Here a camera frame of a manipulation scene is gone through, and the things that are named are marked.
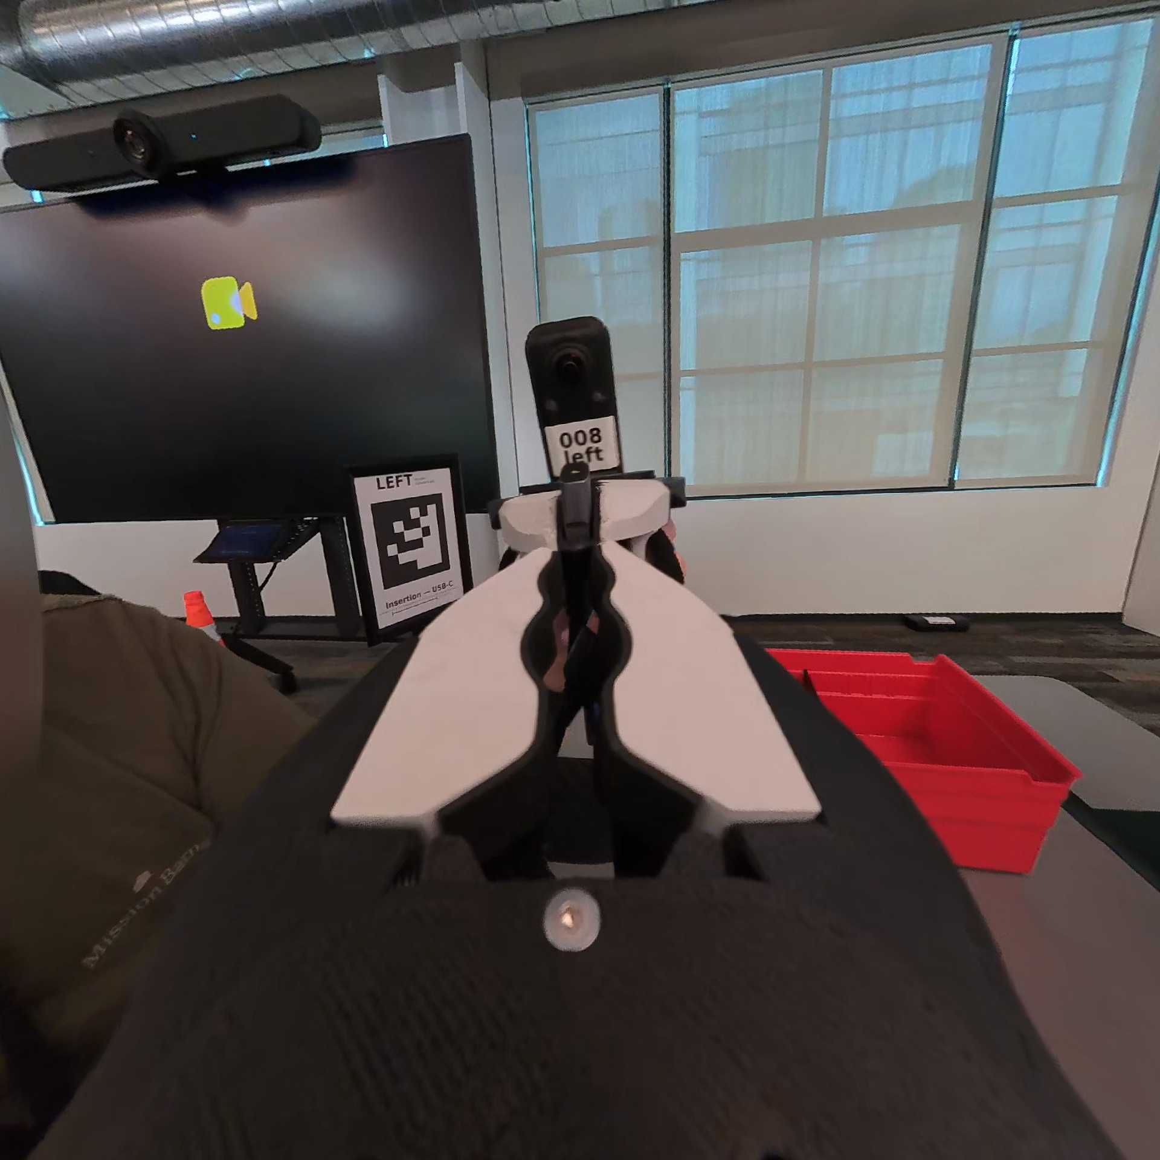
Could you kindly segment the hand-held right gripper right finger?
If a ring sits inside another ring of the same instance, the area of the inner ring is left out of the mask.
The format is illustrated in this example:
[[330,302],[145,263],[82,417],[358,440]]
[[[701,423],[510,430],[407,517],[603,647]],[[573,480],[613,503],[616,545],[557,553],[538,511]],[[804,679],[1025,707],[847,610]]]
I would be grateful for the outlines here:
[[737,636],[705,602],[618,543],[595,553],[591,592],[599,787],[620,827],[676,841],[822,817]]

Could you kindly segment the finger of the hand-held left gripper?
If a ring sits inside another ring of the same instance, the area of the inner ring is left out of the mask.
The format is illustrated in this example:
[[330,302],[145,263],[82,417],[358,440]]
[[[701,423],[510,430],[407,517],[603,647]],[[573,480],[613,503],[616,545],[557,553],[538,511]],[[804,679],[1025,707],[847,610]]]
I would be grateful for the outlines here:
[[650,539],[672,521],[670,486],[599,486],[599,543]]
[[502,541],[516,553],[559,549],[561,488],[530,492],[502,501]]

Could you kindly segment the black webcam bar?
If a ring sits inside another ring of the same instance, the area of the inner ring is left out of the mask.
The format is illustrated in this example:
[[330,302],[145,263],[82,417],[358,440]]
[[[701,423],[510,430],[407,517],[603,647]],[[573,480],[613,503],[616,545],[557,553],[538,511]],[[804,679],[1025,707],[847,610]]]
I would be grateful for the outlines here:
[[3,166],[27,192],[82,194],[317,152],[323,136],[313,111],[271,95],[159,117],[125,109],[109,129],[9,146]]

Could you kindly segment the black stand with small screen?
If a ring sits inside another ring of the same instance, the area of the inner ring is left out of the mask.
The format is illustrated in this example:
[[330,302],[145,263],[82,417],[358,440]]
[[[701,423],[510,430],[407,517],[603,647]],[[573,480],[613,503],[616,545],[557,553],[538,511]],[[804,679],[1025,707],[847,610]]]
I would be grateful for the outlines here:
[[267,630],[265,588],[277,569],[315,539],[324,545],[334,618],[342,638],[362,628],[352,545],[342,515],[220,521],[214,541],[196,557],[198,565],[224,565],[238,602],[232,630],[220,642],[240,659],[279,681],[283,695],[299,693],[295,667],[252,643]]

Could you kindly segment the large black television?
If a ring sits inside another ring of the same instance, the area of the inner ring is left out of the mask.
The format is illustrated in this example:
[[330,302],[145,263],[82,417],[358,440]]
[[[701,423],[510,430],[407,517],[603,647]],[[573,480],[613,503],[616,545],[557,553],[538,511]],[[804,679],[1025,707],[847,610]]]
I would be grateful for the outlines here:
[[3,379],[58,523],[330,515],[425,456],[484,511],[470,138],[5,211]]

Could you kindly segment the red plastic bin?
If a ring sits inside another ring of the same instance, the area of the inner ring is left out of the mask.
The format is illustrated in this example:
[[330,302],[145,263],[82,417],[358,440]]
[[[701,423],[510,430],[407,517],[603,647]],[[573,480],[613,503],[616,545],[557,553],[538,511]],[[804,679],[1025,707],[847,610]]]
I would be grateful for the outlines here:
[[770,649],[908,791],[960,868],[1031,874],[1082,780],[954,659]]

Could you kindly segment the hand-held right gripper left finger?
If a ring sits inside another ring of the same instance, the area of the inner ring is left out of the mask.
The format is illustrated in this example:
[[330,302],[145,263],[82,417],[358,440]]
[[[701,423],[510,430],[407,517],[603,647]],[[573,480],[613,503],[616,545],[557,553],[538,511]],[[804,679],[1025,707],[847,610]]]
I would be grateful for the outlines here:
[[340,791],[340,827],[528,833],[553,758],[545,677],[559,661],[565,586],[540,547],[469,592],[421,636]]

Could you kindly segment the framed marker tag sign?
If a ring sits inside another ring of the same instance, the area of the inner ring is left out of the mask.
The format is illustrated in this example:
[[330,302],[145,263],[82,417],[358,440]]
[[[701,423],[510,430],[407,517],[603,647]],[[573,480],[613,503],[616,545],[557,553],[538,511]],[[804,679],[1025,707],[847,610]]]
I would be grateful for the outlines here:
[[461,460],[394,458],[346,476],[368,642],[419,634],[474,588]]

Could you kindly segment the large grid window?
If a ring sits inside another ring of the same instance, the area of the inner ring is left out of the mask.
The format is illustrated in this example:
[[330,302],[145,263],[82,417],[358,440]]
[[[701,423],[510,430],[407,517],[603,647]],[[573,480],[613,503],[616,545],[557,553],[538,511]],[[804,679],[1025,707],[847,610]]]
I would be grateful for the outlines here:
[[532,103],[538,308],[701,497],[1106,486],[1159,12]]

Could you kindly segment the slim silver ventilation duct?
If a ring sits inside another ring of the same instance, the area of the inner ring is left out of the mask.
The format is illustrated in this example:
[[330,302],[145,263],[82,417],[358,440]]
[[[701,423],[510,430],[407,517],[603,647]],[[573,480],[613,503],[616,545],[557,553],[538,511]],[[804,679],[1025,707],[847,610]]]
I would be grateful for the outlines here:
[[3,65],[52,89],[257,79],[603,20],[607,2],[3,2]]

